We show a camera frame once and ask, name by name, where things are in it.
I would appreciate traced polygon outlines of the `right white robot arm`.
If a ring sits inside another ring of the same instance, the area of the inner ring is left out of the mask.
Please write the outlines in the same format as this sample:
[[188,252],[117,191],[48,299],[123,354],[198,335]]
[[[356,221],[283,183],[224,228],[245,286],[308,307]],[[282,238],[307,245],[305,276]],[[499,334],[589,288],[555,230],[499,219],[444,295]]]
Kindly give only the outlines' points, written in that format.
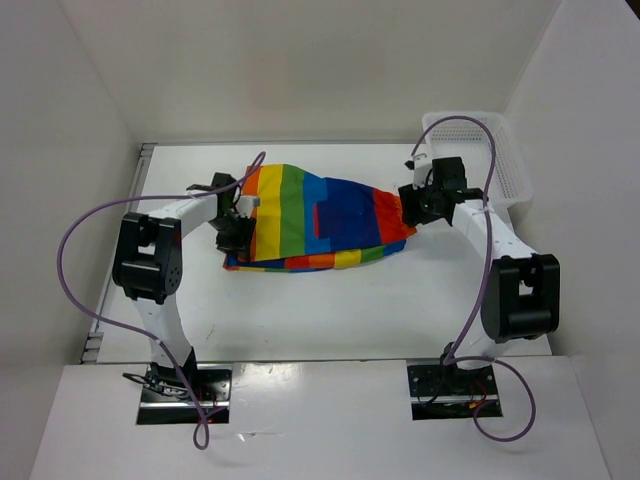
[[560,264],[552,254],[527,245],[494,211],[486,192],[467,183],[459,157],[406,161],[411,183],[400,187],[402,219],[409,226],[437,220],[469,241],[483,260],[479,298],[464,337],[447,345],[438,378],[450,393],[460,393],[511,343],[532,341],[557,330]]

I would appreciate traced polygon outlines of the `rainbow striped shorts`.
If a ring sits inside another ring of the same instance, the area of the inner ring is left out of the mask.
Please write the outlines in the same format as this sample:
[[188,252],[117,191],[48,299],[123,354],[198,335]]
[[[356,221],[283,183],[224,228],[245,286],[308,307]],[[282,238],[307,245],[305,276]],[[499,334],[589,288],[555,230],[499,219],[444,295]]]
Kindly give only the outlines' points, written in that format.
[[350,268],[400,252],[416,233],[402,221],[398,195],[293,165],[261,166],[242,193],[260,203],[249,252],[227,254],[229,271]]

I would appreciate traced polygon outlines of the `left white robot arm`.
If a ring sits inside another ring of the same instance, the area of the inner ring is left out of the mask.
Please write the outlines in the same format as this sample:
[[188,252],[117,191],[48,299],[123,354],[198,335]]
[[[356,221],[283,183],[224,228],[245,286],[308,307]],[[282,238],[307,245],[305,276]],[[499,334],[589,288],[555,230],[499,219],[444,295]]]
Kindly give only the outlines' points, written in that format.
[[183,239],[208,224],[216,230],[219,251],[247,254],[257,223],[252,214],[259,205],[259,197],[243,194],[233,176],[216,173],[209,185],[189,186],[184,199],[123,217],[112,278],[151,335],[149,371],[136,379],[145,388],[185,400],[202,385],[195,350],[184,333],[177,305]]

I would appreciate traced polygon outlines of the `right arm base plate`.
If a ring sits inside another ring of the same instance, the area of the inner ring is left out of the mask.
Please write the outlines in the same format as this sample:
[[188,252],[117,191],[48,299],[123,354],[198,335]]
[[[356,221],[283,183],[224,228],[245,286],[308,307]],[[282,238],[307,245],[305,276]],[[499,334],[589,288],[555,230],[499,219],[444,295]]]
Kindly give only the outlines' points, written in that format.
[[414,421],[472,419],[477,409],[479,418],[503,416],[491,366],[462,370],[429,359],[406,370]]

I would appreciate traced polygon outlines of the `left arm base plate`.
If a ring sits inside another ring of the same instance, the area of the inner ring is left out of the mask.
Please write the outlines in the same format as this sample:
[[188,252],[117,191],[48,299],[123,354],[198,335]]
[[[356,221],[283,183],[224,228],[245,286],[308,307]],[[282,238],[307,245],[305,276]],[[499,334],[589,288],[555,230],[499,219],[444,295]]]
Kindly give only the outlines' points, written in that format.
[[[137,425],[196,424],[197,409],[185,387],[176,382],[150,383],[151,368],[144,376],[124,374],[142,386],[136,418]],[[232,386],[230,364],[199,364],[194,393],[210,425],[228,424]]]

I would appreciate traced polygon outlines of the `white plastic basket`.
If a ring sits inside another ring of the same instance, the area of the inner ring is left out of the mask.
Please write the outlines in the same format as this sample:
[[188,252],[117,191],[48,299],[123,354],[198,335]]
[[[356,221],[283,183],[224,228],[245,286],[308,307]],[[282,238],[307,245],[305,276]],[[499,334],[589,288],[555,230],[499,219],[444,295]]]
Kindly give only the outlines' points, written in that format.
[[488,191],[490,202],[511,207],[533,198],[520,148],[506,118],[498,113],[430,112],[422,117],[424,152],[431,158],[462,159],[471,187]]

